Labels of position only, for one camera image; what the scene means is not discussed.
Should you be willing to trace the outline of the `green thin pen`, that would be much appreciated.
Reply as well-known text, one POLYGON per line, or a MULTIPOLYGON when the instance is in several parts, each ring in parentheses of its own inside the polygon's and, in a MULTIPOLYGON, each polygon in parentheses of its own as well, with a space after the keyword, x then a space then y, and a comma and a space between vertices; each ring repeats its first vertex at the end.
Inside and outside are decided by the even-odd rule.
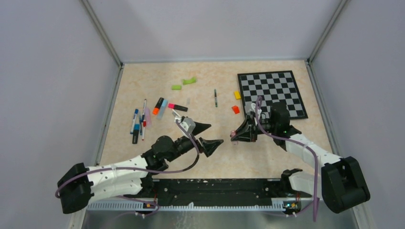
POLYGON ((215 107, 218 107, 218 97, 217 97, 217 90, 216 89, 214 89, 214 104, 215 104, 215 107))

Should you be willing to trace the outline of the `pink translucent pen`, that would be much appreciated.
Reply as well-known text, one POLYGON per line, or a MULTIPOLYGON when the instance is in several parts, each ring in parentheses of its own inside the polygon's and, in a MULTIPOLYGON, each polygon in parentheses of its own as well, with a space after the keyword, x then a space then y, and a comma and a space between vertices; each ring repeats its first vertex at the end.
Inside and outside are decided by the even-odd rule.
MULTIPOLYGON (((231 131, 230 137, 232 138, 232 137, 234 137, 235 135, 236 135, 236 131, 235 131, 235 130, 231 131)), ((238 145, 238 142, 237 142, 237 141, 231 141, 231 142, 232 142, 233 145, 238 145)))

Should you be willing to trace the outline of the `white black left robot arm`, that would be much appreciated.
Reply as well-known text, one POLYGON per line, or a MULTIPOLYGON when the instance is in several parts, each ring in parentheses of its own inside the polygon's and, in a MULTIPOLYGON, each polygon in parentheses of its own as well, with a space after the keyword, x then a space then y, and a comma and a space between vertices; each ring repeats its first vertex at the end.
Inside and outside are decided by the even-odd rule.
POLYGON ((57 182, 55 197, 60 200, 62 212, 71 214, 96 201, 123 195, 148 197, 153 192, 150 176, 169 173, 172 162, 190 150, 196 150, 194 162, 177 173, 193 168, 200 157, 209 157, 224 142, 222 139, 196 139, 195 135, 210 128, 210 124, 194 123, 191 132, 173 140, 167 135, 157 138, 151 148, 142 155, 105 166, 86 167, 84 163, 73 165, 57 182))

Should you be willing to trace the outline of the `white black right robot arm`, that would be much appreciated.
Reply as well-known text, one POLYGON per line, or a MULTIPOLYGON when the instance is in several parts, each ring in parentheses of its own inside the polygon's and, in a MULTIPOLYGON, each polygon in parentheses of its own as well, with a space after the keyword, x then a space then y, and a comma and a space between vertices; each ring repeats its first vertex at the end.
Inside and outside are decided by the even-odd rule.
POLYGON ((287 197, 298 191, 322 200, 334 213, 341 213, 371 198, 360 163, 352 156, 341 157, 328 152, 306 138, 290 124, 284 103, 270 106, 269 117, 262 116, 261 100, 245 105, 245 119, 231 135, 232 142, 255 142, 260 134, 272 138, 277 146, 300 157, 314 169, 308 174, 301 169, 286 170, 280 191, 287 197))

